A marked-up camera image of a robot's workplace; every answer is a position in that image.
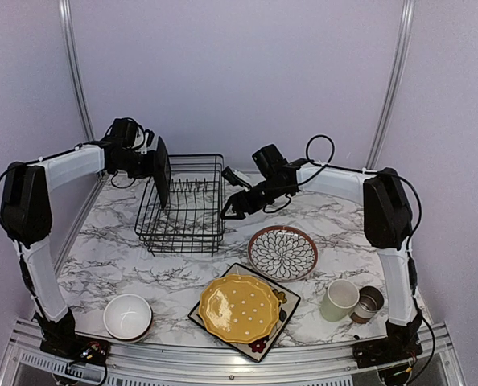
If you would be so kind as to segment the yellow polka dot plate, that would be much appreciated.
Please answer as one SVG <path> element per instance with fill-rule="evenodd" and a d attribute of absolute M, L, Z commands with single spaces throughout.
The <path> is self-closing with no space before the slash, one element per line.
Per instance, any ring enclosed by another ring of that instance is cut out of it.
<path fill-rule="evenodd" d="M 261 279 L 231 274 L 212 281 L 200 296 L 198 315 L 206 330 L 226 343 L 249 344 L 279 321 L 279 300 Z"/>

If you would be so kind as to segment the white square floral plate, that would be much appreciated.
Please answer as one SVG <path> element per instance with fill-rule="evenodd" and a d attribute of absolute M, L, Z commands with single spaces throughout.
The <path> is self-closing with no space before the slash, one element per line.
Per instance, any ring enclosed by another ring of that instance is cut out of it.
<path fill-rule="evenodd" d="M 261 274 L 254 273 L 253 270 L 248 269 L 244 265 L 241 265 L 239 263 L 231 265 L 228 270 L 222 275 L 222 277 L 231 274 L 251 275 L 257 277 L 264 281 L 273 290 L 275 296 L 279 300 L 279 321 L 275 325 L 274 329 L 267 336 L 257 339 L 249 344 L 226 343 L 217 336 L 209 333 L 204 327 L 204 323 L 201 317 L 198 315 L 198 307 L 200 305 L 200 301 L 198 301 L 196 305 L 194 305 L 188 315 L 188 318 L 200 328 L 208 332 L 210 335 L 217 338 L 218 341 L 227 344 L 235 351 L 238 351 L 252 361 L 259 363 L 264 360 L 264 358 L 267 356 L 267 353 L 274 346 L 274 344 L 278 340 L 278 337 L 286 328 L 287 323 L 291 319 L 292 315 L 294 314 L 300 303 L 301 297 L 294 292 L 288 290 L 287 288 L 279 285 L 275 281 L 272 281 Z"/>

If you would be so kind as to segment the brown grey metal-lined cup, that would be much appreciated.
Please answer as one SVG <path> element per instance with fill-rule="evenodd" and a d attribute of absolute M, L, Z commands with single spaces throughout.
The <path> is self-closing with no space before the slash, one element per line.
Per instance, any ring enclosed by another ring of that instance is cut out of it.
<path fill-rule="evenodd" d="M 358 303 L 352 309 L 349 317 L 356 323 L 366 324 L 384 306 L 382 292 L 373 286 L 365 286 L 359 291 Z"/>

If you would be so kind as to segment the black square floral plate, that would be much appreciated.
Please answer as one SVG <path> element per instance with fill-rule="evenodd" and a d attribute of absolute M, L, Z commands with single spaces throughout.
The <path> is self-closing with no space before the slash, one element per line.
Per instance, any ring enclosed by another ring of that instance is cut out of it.
<path fill-rule="evenodd" d="M 158 137 L 154 161 L 155 187 L 159 196 L 160 206 L 164 209 L 168 203 L 170 194 L 171 164 L 166 144 L 161 137 Z"/>

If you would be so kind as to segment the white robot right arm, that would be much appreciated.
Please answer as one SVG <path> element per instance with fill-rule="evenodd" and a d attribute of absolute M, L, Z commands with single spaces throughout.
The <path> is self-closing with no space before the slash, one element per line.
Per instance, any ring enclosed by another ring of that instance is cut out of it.
<path fill-rule="evenodd" d="M 228 198 L 220 214 L 224 220 L 243 220 L 277 198 L 300 191 L 330 195 L 361 205 L 365 238 L 377 250 L 383 268 L 389 323 L 407 326 L 416 319 L 417 273 L 410 253 L 412 210 L 395 170 L 353 170 L 295 163 L 282 166 L 254 186 L 242 173 L 228 167 L 222 177 L 233 186 L 244 187 Z"/>

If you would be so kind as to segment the light green mug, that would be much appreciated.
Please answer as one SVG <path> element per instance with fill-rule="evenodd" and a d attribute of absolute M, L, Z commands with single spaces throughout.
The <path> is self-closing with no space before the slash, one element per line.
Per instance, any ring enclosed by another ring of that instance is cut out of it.
<path fill-rule="evenodd" d="M 347 316 L 360 298 L 358 288 L 349 280 L 337 279 L 327 288 L 320 305 L 320 313 L 328 322 L 338 322 Z"/>

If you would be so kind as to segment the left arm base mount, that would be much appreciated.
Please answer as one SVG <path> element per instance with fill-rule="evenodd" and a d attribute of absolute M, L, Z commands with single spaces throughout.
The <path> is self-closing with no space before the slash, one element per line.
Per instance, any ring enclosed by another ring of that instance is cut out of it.
<path fill-rule="evenodd" d="M 109 341 L 78 335 L 75 331 L 75 318 L 70 310 L 58 322 L 48 321 L 39 313 L 35 313 L 34 319 L 43 336 L 39 347 L 42 352 L 69 359 L 73 363 L 106 365 Z"/>

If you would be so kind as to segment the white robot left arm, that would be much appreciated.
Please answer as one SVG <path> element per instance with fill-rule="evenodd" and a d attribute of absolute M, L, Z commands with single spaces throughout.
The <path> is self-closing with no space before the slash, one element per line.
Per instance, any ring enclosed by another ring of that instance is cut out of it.
<path fill-rule="evenodd" d="M 87 175 L 124 171 L 132 179 L 154 175 L 157 150 L 124 149 L 116 143 L 84 144 L 32 162 L 14 162 L 4 174 L 0 223 L 12 240 L 35 307 L 48 322 L 58 323 L 68 306 L 52 264 L 50 193 Z"/>

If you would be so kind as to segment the aluminium frame rail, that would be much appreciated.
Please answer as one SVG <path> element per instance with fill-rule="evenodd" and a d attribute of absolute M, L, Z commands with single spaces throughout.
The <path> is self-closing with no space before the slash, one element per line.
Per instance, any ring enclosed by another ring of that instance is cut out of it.
<path fill-rule="evenodd" d="M 41 331 L 19 319 L 0 366 L 0 385 L 53 385 L 60 376 L 79 385 L 379 385 L 398 365 L 359 368 L 351 343 L 272 349 L 255 363 L 228 347 L 112 342 L 107 367 L 77 364 L 40 351 Z"/>

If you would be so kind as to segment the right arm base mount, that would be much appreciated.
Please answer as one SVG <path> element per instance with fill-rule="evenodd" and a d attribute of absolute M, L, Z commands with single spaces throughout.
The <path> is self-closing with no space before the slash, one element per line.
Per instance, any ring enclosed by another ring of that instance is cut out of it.
<path fill-rule="evenodd" d="M 357 367 L 369 368 L 421 355 L 423 349 L 418 329 L 422 321 L 422 315 L 418 314 L 405 326 L 387 322 L 386 337 L 355 343 L 352 346 L 352 356 Z"/>

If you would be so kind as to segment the round brown rim floral plate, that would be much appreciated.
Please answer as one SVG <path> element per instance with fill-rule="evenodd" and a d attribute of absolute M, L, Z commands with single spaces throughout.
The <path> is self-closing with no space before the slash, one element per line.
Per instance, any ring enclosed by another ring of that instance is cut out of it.
<path fill-rule="evenodd" d="M 256 232 L 248 244 L 253 268 L 273 281 L 299 281 L 316 267 L 319 253 L 312 238 L 290 226 L 274 225 Z"/>

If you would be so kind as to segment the white ceramic bowl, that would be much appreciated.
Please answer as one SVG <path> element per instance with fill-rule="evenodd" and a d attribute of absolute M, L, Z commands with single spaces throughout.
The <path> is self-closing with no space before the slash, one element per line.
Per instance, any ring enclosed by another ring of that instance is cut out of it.
<path fill-rule="evenodd" d="M 113 298 L 103 312 L 103 324 L 113 338 L 123 342 L 143 339 L 153 324 L 153 312 L 146 299 L 137 294 Z"/>

